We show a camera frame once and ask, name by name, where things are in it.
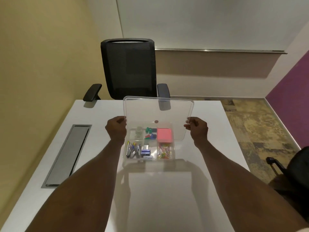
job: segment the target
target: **whiteboard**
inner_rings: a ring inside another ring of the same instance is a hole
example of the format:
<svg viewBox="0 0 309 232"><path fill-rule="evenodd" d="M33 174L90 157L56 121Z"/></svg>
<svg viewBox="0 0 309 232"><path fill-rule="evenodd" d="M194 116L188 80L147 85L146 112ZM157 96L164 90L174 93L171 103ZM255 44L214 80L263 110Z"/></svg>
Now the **whiteboard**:
<svg viewBox="0 0 309 232"><path fill-rule="evenodd" d="M124 38L156 48L286 50L309 0L117 0Z"/></svg>

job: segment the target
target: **purple wall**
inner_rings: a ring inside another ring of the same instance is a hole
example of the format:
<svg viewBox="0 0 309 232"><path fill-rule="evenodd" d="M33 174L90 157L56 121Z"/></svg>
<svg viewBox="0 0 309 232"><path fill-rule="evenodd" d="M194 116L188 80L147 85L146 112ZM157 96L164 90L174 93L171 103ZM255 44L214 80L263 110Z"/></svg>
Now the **purple wall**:
<svg viewBox="0 0 309 232"><path fill-rule="evenodd" d="M266 99L299 146L309 146L309 51Z"/></svg>

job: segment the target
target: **black chair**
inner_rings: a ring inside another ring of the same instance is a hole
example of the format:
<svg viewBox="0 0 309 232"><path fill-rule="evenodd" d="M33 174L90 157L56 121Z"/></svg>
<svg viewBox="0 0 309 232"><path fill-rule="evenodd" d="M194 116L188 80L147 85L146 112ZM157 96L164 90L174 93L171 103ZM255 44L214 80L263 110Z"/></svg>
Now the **black chair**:
<svg viewBox="0 0 309 232"><path fill-rule="evenodd" d="M283 167L278 160L267 157L269 165L276 164L280 171L286 176L295 191L277 190L280 195L287 196L293 201L297 201L301 207L298 212L306 219L309 218L309 146L304 147L291 159L287 168Z"/></svg>
<svg viewBox="0 0 309 232"><path fill-rule="evenodd" d="M108 92L113 99L125 96L170 98L167 84L156 78L155 43L151 39L121 38L101 42ZM100 99L101 84L90 87L84 101Z"/></svg>

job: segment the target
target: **patterned carpet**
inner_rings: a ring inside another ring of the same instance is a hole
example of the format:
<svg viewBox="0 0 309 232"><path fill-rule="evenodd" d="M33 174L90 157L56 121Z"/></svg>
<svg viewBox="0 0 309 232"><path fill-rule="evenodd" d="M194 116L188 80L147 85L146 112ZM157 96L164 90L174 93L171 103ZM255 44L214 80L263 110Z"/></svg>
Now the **patterned carpet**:
<svg viewBox="0 0 309 232"><path fill-rule="evenodd" d="M274 157L286 167L299 150L264 99L175 98L220 100L251 173L265 183L276 176L266 157Z"/></svg>

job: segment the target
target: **person's right arm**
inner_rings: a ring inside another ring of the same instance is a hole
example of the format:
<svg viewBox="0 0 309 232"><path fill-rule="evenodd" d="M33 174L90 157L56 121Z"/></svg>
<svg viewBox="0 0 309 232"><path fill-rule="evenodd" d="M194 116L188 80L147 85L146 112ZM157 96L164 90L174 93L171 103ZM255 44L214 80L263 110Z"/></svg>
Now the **person's right arm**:
<svg viewBox="0 0 309 232"><path fill-rule="evenodd" d="M191 131L235 232L296 232L307 222L276 191L219 152L207 140L207 123L190 117Z"/></svg>

